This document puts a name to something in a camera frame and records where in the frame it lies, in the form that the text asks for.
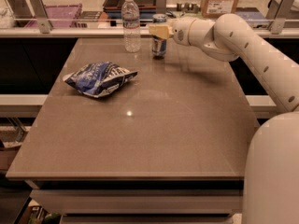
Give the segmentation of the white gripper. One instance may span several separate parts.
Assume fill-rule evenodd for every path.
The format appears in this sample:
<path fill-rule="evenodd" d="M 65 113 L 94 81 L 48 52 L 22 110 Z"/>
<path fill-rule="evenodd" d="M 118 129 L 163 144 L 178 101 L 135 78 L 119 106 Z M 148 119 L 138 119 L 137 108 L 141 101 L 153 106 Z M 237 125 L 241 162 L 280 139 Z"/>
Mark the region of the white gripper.
<path fill-rule="evenodd" d="M 180 45 L 193 46 L 195 44 L 196 18 L 185 17 L 176 20 L 171 27 L 168 24 L 153 23 L 149 25 L 149 32 L 161 39 L 173 39 Z"/>

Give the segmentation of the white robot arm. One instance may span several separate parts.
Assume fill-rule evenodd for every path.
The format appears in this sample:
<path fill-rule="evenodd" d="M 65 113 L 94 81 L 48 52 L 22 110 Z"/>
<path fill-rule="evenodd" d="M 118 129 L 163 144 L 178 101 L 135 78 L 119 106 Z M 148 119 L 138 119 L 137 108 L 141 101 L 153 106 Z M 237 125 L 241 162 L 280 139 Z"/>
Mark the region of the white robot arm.
<path fill-rule="evenodd" d="M 299 224 L 299 65 L 235 14 L 152 23 L 149 33 L 197 47 L 219 61 L 240 58 L 247 65 L 268 96 L 249 99 L 265 123 L 249 145 L 242 224 Z"/>

